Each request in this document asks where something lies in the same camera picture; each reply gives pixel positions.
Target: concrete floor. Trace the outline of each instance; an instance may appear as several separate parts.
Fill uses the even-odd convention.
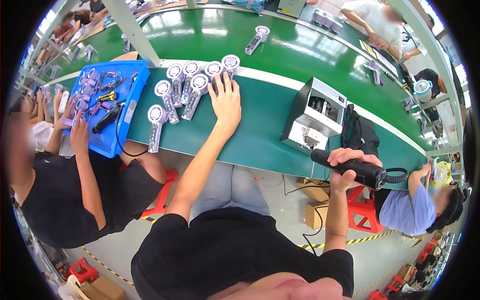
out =
[[[162,161],[167,168],[174,168],[181,176],[193,159],[192,156],[175,153],[168,150],[160,150]],[[282,175],[279,173],[268,172],[264,170],[248,169],[258,180],[262,193],[268,202],[271,215],[275,218],[277,229],[297,245],[306,244],[302,233],[314,233],[315,230],[305,225],[305,205],[311,199],[301,190],[293,192],[288,196],[284,195]],[[297,177],[285,176],[286,190],[291,191],[298,187]],[[170,189],[170,195],[175,189],[175,184]],[[151,215],[158,219],[160,215]],[[101,263],[113,270],[118,275],[132,282],[130,274],[130,262],[133,255],[137,252],[140,244],[150,231],[152,223],[147,220],[134,220],[125,228],[123,232],[110,234],[97,241],[86,244],[84,247]],[[360,239],[372,236],[368,232],[349,229],[348,240]],[[391,280],[391,273],[406,263],[413,263],[418,253],[423,250],[424,245],[430,240],[426,238],[419,245],[411,248],[410,240],[402,237],[401,233],[393,234],[360,243],[347,246],[347,250],[354,259],[354,293],[366,290],[354,295],[354,299],[366,299],[371,290],[384,290],[385,285]],[[324,231],[311,237],[312,244],[324,242]],[[121,280],[116,275],[108,271],[93,259],[83,248],[67,250],[71,262],[75,262],[82,256],[85,256],[87,262],[98,269],[101,274],[105,274],[127,293],[128,300],[140,299],[135,291],[135,287]],[[369,287],[381,278],[378,284]]]

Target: yellow black warning tape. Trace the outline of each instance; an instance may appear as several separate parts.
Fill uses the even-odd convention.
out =
[[[401,266],[398,267],[397,269],[393,270],[392,272],[388,273],[387,275],[383,276],[383,277],[380,278],[377,282],[375,282],[375,283],[373,283],[373,284],[370,284],[369,286],[364,287],[364,288],[362,288],[361,290],[353,293],[353,295],[355,296],[355,295],[357,295],[357,294],[360,294],[360,293],[363,292],[364,290],[369,289],[369,288],[371,288],[371,287],[379,284],[382,280],[385,280],[385,279],[388,278],[389,276],[392,276],[394,273],[396,273],[400,268],[401,268]]]
[[[361,243],[361,242],[364,242],[364,241],[368,241],[368,240],[374,240],[374,239],[378,239],[378,238],[381,238],[381,237],[384,237],[384,236],[387,236],[389,234],[392,234],[396,232],[396,230],[391,230],[391,231],[387,231],[385,233],[381,233],[381,234],[377,234],[377,235],[374,235],[374,236],[371,236],[371,237],[366,237],[366,238],[363,238],[363,239],[356,239],[356,240],[348,240],[347,241],[347,245],[350,245],[350,244],[356,244],[356,243]],[[310,245],[297,245],[303,249],[311,249]],[[325,247],[325,244],[312,244],[312,246],[314,248],[323,248]]]
[[[144,217],[142,217],[142,219],[147,220],[148,222],[152,222],[152,223],[156,222],[156,219],[154,219],[152,217],[149,217],[149,216],[144,216]]]
[[[88,255],[90,255],[93,259],[95,259],[99,264],[101,264],[104,268],[106,268],[107,270],[109,270],[112,274],[116,275],[118,278],[120,278],[121,280],[135,286],[135,284],[133,284],[133,282],[130,282],[128,281],[127,279],[123,278],[122,276],[118,275],[117,273],[115,273],[112,269],[110,269],[109,267],[107,267],[106,265],[104,265],[101,261],[98,260],[98,258],[94,257],[87,249],[85,249],[84,246],[82,246],[82,249],[85,250]]]

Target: blue t-shirt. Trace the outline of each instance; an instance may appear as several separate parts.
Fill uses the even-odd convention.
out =
[[[413,198],[408,191],[392,190],[380,210],[380,224],[410,236],[425,233],[436,219],[435,206],[420,184]]]

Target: hand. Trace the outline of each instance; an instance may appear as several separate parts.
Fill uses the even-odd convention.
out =
[[[377,33],[370,26],[367,26],[365,30],[367,31],[368,41],[375,43],[377,41]]]
[[[365,155],[361,150],[352,150],[350,148],[339,148],[330,152],[330,156],[327,161],[331,166],[336,166],[338,164],[344,163],[351,159],[360,159],[369,163],[373,163],[377,166],[382,166],[382,162],[372,154]],[[332,190],[338,192],[346,192],[348,189],[357,187],[360,183],[355,182],[354,179],[357,176],[354,170],[348,170],[343,175],[332,170],[332,175],[330,177],[330,187]]]
[[[431,164],[427,164],[428,165],[428,171],[427,171],[427,175],[425,175],[425,188],[427,189],[428,188],[428,184],[430,183],[430,176],[432,174],[432,165]]]
[[[407,53],[405,53],[405,54],[403,55],[403,59],[404,59],[404,60],[409,60],[410,57],[412,57],[411,52],[407,52]]]
[[[65,36],[65,38],[63,39],[63,41],[65,41],[65,42],[68,41],[72,36],[73,36],[73,31],[70,32],[69,34],[67,34],[67,35]]]
[[[85,118],[80,119],[82,111],[77,112],[75,118],[75,124],[70,130],[70,144],[72,150],[76,156],[88,155],[88,139],[90,134],[88,133],[88,123]]]
[[[69,126],[67,125],[63,125],[61,123],[61,120],[62,119],[69,119],[70,118],[70,114],[72,112],[72,106],[73,106],[73,96],[70,97],[70,100],[68,100],[68,103],[67,103],[67,108],[65,108],[65,111],[63,112],[62,116],[60,117],[60,120],[58,120],[57,122],[55,122],[55,124],[53,124],[53,128],[54,129],[57,129],[57,130],[61,130],[61,129],[67,129]]]
[[[53,97],[53,111],[58,112],[59,107],[60,107],[60,101],[62,97],[62,92],[59,89],[56,93],[55,96]]]
[[[33,103],[33,100],[28,94],[25,94],[24,100],[28,103],[29,112],[32,113],[35,108],[35,103]]]
[[[45,97],[43,97],[43,107],[48,106],[48,97],[49,96],[50,96],[49,94],[46,94]]]
[[[432,166],[430,164],[425,164],[421,167],[423,171],[426,172],[425,176],[430,176],[430,173],[432,172]]]
[[[217,74],[215,75],[215,82],[218,88],[218,96],[215,95],[210,83],[208,84],[208,93],[212,98],[213,110],[217,117],[215,128],[220,129],[228,139],[237,129],[241,119],[240,87],[235,80],[230,83],[227,72],[223,73],[223,80],[225,82],[225,92],[220,74]]]
[[[96,24],[100,20],[100,17],[101,17],[101,15],[99,13],[94,14],[91,22],[93,24]]]
[[[38,103],[38,100],[40,99],[40,101],[43,99],[43,94],[42,94],[42,89],[39,88],[36,92],[36,103]]]
[[[375,42],[375,44],[376,44],[377,46],[379,46],[380,49],[385,49],[385,50],[387,50],[387,49],[390,48],[390,44],[387,43],[387,42],[385,42],[385,41],[382,40],[381,38],[377,39],[377,41]]]

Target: electric screwdriver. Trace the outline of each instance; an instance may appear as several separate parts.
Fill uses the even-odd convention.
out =
[[[115,106],[115,108],[111,109],[94,127],[92,127],[92,133],[99,133],[102,131],[107,125],[113,122],[117,115],[122,111],[121,106]]]
[[[385,183],[400,183],[404,182],[408,178],[408,171],[404,168],[384,169],[360,159],[351,159],[347,162],[332,167],[327,161],[329,156],[329,151],[321,149],[313,149],[312,153],[310,154],[312,161],[340,174],[345,173],[347,170],[354,170],[355,173],[357,173],[355,181],[375,191],[381,189]],[[394,171],[403,172],[404,174],[400,176],[390,176],[387,174],[387,172]]]

